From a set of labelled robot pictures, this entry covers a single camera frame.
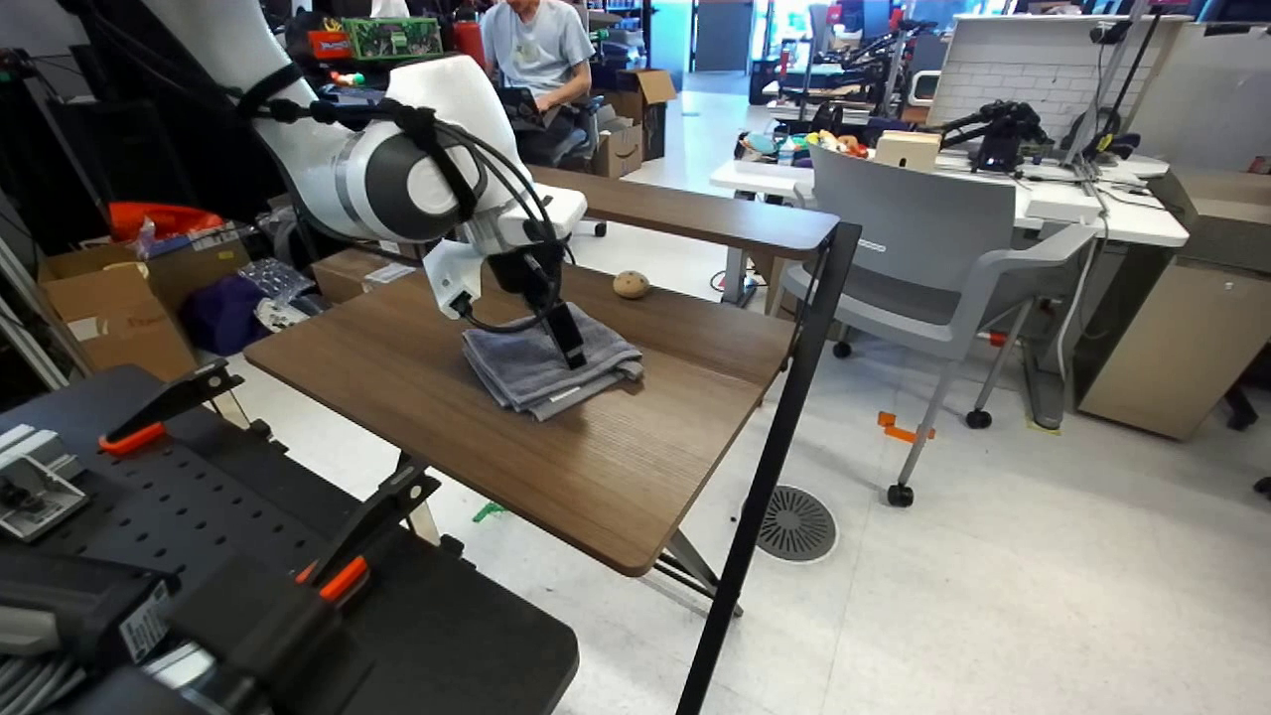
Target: gray floor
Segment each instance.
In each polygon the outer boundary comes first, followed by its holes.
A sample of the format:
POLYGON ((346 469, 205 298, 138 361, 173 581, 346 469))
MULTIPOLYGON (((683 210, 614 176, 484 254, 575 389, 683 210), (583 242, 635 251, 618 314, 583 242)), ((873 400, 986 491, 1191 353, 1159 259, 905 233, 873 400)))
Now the gray floor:
MULTIPOLYGON (((672 160, 635 180, 705 191, 709 165, 732 151, 722 127, 763 127, 728 89, 742 79, 692 82, 672 104, 672 160)), ((628 226, 603 242, 578 237, 575 254, 701 298, 722 266, 713 247, 628 226)), ((967 405, 982 361, 963 364, 953 405, 967 405)), ((275 421, 299 462, 350 491, 370 491, 389 471, 389 446, 250 364, 240 375, 244 409, 275 421)), ((1016 368, 1003 368, 988 433, 959 429, 947 409, 917 469, 917 508, 889 511, 880 488, 902 446, 873 416, 894 409, 917 421, 933 368, 878 341, 857 341, 851 361, 822 361, 784 486, 829 503, 836 544, 812 564, 755 557, 745 617, 728 638, 705 712, 1271 712, 1271 503, 1249 495, 1249 482, 1271 471, 1271 424, 1227 433, 1215 416, 1191 446, 1086 416, 1040 433, 1016 385, 1016 368)), ((713 564, 769 414, 766 400, 751 416, 688 515, 688 536, 713 564)), ((578 631, 583 665, 562 712, 672 712, 701 605, 659 576, 623 581, 509 511, 473 523, 481 503, 444 486, 435 519, 467 544, 481 571, 578 631)))

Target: white robotic arm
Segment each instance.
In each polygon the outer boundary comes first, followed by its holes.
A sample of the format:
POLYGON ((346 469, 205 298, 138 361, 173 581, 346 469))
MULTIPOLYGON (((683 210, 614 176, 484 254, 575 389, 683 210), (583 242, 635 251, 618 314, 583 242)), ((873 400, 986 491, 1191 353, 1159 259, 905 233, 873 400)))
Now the white robotic arm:
MULTIPOLYGON (((269 34, 258 0, 138 0, 223 89, 250 91, 288 67, 269 34)), ((318 104, 299 79, 275 99, 293 108, 318 104)), ((385 99, 430 110, 432 135, 455 176, 473 187, 473 210, 455 222, 460 194, 444 181, 435 153, 401 124, 275 124, 254 131, 287 165, 299 208, 334 237, 432 242, 455 229, 426 259, 435 310, 467 314, 481 298, 481 262, 569 237, 589 210, 578 191, 533 191, 514 153, 512 124, 467 54, 393 67, 385 99)))

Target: gray chair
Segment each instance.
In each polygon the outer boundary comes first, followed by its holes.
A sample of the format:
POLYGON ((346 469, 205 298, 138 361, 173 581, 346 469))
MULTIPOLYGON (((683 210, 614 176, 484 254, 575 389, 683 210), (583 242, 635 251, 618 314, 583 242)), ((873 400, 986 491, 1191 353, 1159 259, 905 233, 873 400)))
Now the gray chair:
MULTIPOLYGON (((884 500, 905 508, 914 503, 914 466, 982 327, 1016 314, 1011 337, 1045 288, 1028 277, 1064 266, 1086 247, 1090 226, 1064 226, 1032 247, 1011 247, 1016 191, 1008 181, 902 172, 827 151, 812 165, 812 204, 863 226, 836 320, 943 361, 902 477, 884 488, 884 500)), ((810 273, 791 266, 784 288, 800 292, 807 285, 810 273)), ((988 424, 986 400, 999 353, 963 416, 974 429, 988 424)))

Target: man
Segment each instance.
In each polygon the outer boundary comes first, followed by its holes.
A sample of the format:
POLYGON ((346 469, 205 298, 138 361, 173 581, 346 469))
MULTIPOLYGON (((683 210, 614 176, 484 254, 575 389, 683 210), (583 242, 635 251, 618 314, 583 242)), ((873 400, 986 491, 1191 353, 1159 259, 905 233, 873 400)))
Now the man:
POLYGON ((538 116, 591 94, 583 21, 562 0, 500 0, 481 17, 484 63, 500 89, 529 89, 538 116))

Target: white desk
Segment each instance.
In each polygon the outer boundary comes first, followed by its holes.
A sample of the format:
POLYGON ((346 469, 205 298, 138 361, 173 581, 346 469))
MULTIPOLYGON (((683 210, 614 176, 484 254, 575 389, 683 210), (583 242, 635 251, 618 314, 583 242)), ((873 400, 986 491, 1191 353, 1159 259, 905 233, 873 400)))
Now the white desk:
MULTIPOLYGON (((937 172, 967 176, 959 153, 939 153, 937 172)), ((1016 187, 1016 226, 1035 229, 1040 222, 1076 222, 1096 220, 1098 198, 1109 208, 1109 237, 1133 247, 1164 247, 1176 251, 1186 242, 1186 229, 1150 198, 1150 194, 1123 194, 1118 181, 1135 176, 1159 176, 1159 163, 1123 163, 1109 165, 1096 181, 1098 194, 1068 181, 1028 181, 1028 180, 996 180, 996 176, 967 176, 982 181, 1011 181, 1016 187)), ((745 191, 745 194, 775 194, 791 204, 807 204, 812 194, 810 165, 775 165, 775 163, 722 163, 709 176, 713 187, 745 191)))

